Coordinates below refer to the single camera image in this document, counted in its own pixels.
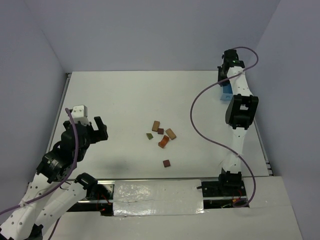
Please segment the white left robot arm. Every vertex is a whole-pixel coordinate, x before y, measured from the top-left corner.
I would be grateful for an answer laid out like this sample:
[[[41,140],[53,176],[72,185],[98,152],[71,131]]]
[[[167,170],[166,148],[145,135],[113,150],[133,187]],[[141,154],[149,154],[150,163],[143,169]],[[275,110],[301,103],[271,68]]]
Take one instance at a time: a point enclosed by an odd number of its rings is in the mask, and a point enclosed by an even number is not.
[[[109,199],[109,191],[88,173],[68,182],[89,146],[108,139],[102,119],[96,116],[94,121],[97,130],[86,117],[72,116],[63,123],[65,130],[60,141],[42,157],[20,203],[8,209],[10,216],[0,226],[2,240],[41,240],[51,225],[78,201]]]

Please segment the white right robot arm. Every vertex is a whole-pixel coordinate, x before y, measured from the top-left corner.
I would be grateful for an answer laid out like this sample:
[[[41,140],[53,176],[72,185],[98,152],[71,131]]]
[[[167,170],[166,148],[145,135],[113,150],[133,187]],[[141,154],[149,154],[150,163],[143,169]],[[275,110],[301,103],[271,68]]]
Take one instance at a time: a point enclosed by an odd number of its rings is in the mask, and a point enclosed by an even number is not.
[[[249,127],[252,125],[258,108],[259,98],[249,89],[245,63],[240,60],[235,48],[225,50],[222,65],[218,67],[218,81],[222,87],[222,101],[229,102],[225,123],[231,133],[231,151],[222,163],[218,181],[221,189],[233,194],[242,193],[241,155]]]

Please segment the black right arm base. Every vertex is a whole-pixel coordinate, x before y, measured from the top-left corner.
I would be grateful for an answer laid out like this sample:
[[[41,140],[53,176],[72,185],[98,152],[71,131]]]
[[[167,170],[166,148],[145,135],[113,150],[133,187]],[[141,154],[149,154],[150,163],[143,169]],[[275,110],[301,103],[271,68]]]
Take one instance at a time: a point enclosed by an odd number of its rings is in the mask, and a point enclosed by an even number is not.
[[[202,180],[196,188],[202,191],[205,210],[238,207],[248,201],[243,181],[239,187],[227,187],[222,186],[217,180]]]

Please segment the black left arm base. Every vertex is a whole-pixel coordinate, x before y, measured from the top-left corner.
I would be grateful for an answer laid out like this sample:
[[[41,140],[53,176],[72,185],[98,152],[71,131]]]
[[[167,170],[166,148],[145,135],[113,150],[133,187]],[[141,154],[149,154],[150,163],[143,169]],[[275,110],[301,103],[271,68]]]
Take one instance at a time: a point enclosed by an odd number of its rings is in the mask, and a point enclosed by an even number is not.
[[[105,217],[112,217],[114,215],[114,192],[115,182],[98,181],[97,187],[90,193],[89,197],[79,200],[67,212],[95,212]]]

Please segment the tan wood rectangular block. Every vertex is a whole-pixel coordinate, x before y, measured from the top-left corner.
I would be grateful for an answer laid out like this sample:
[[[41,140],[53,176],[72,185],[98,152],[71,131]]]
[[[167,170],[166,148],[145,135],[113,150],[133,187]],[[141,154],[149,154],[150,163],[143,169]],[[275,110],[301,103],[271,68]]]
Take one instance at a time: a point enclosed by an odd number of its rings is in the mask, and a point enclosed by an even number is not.
[[[177,138],[176,134],[173,132],[173,130],[171,128],[168,128],[165,133],[167,134],[167,136],[171,139],[174,140]]]

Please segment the reddish brown wood cube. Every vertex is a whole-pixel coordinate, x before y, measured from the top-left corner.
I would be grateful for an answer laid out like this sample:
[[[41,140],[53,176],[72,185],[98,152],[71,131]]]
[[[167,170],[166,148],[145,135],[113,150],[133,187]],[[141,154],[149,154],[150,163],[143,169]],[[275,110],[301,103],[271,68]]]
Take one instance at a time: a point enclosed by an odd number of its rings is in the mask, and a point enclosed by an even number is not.
[[[171,166],[170,160],[169,160],[169,159],[164,160],[164,161],[163,161],[163,166],[164,166],[165,168],[170,167],[170,166]]]

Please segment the orange wood arch block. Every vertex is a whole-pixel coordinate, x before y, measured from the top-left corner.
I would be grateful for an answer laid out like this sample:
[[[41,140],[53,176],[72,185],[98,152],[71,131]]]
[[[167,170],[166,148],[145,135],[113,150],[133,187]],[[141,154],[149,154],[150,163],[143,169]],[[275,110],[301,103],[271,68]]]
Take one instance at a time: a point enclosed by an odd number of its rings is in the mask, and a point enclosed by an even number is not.
[[[162,149],[165,148],[165,146],[168,144],[170,138],[167,135],[164,135],[162,140],[160,142],[158,142],[158,146]]]

